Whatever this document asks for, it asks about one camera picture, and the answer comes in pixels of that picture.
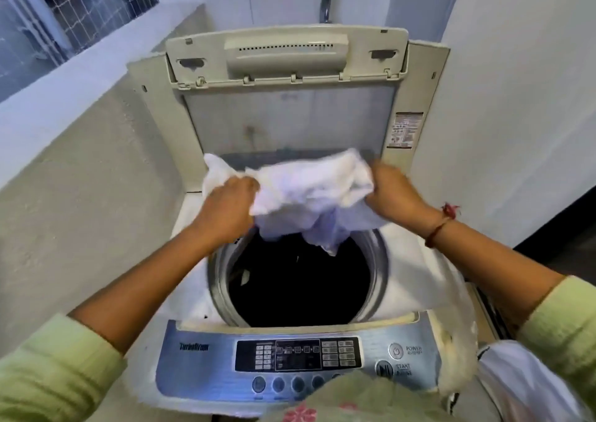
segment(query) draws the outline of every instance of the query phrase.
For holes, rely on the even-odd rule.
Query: button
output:
[[[265,381],[263,377],[257,377],[253,380],[253,390],[256,393],[260,393],[264,391]]]
[[[316,375],[313,379],[312,379],[312,388],[313,389],[318,389],[320,388],[322,385],[325,384],[325,381],[323,379],[322,376]]]
[[[387,361],[379,361],[375,366],[375,372],[383,378],[393,378],[393,367]]]
[[[389,346],[389,356],[394,358],[396,361],[401,359],[404,355],[404,349],[399,343],[392,343]]]
[[[304,380],[300,377],[294,377],[292,380],[292,389],[294,392],[296,392],[296,394],[300,394],[300,392],[304,390],[304,387]]]
[[[284,381],[283,378],[281,377],[277,377],[275,380],[273,380],[273,390],[277,393],[281,392],[284,390],[284,388],[286,387],[286,382]]]

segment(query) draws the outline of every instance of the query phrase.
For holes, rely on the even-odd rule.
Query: vent grille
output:
[[[261,47],[242,47],[238,49],[239,52],[247,50],[264,50],[264,49],[297,49],[297,48],[314,48],[314,49],[331,49],[333,44],[291,44],[291,45],[263,45]]]

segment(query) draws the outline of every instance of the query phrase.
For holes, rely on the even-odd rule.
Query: window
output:
[[[0,102],[158,0],[0,0]]]

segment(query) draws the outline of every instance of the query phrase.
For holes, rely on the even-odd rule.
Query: washing machine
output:
[[[172,235],[200,210],[207,152],[243,170],[355,147],[407,172],[448,54],[400,28],[319,24],[175,37],[131,63],[186,190]],[[472,376],[472,303],[444,257],[391,223],[337,257],[313,248],[252,229],[201,261],[131,349],[130,391],[251,417],[354,370],[441,395]]]

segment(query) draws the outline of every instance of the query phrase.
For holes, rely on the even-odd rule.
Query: white towel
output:
[[[216,155],[205,154],[205,163],[209,172],[203,181],[204,197],[232,176],[247,175],[259,182],[250,215],[264,239],[302,232],[308,243],[335,255],[351,231],[386,224],[364,201],[374,184],[369,166],[355,149],[243,173]]]

